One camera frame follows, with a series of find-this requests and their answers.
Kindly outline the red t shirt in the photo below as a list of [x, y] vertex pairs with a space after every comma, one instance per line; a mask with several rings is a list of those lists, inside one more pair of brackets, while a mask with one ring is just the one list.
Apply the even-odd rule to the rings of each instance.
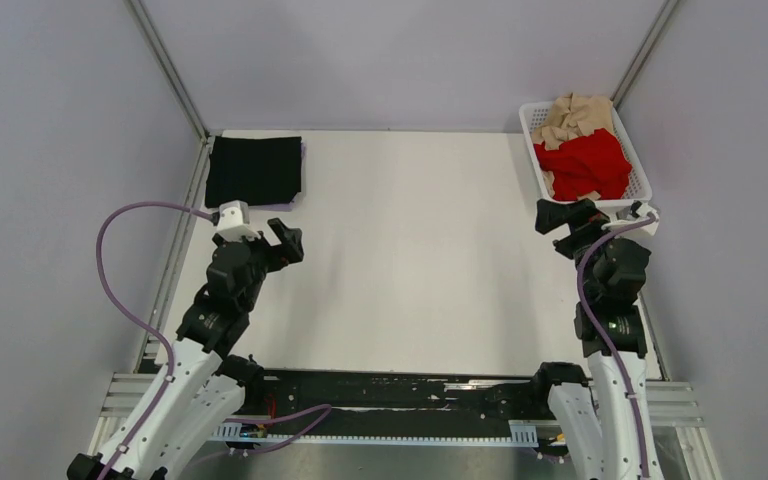
[[578, 137], [548, 150], [534, 146], [541, 170], [552, 178], [550, 194], [556, 201], [577, 201], [594, 195], [599, 200], [621, 199], [633, 170], [618, 139], [606, 129]]

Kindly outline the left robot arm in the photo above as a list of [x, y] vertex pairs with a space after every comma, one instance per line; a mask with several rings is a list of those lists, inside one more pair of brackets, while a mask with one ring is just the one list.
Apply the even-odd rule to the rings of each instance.
[[266, 400], [263, 369], [232, 354], [250, 324], [266, 276], [304, 258], [303, 233], [280, 219], [262, 232], [214, 236], [206, 281], [186, 310], [167, 362], [119, 431], [94, 454], [77, 454], [70, 479], [176, 479], [229, 415], [258, 411]]

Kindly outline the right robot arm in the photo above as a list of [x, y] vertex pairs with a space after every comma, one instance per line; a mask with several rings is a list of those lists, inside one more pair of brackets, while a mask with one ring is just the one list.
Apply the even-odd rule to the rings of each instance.
[[586, 369], [544, 363], [531, 390], [537, 413], [555, 417], [580, 479], [661, 479], [646, 383], [648, 344], [636, 304], [651, 252], [630, 235], [653, 227], [640, 202], [612, 219], [594, 201], [536, 204], [540, 234], [566, 226], [555, 250], [576, 269], [574, 326]]

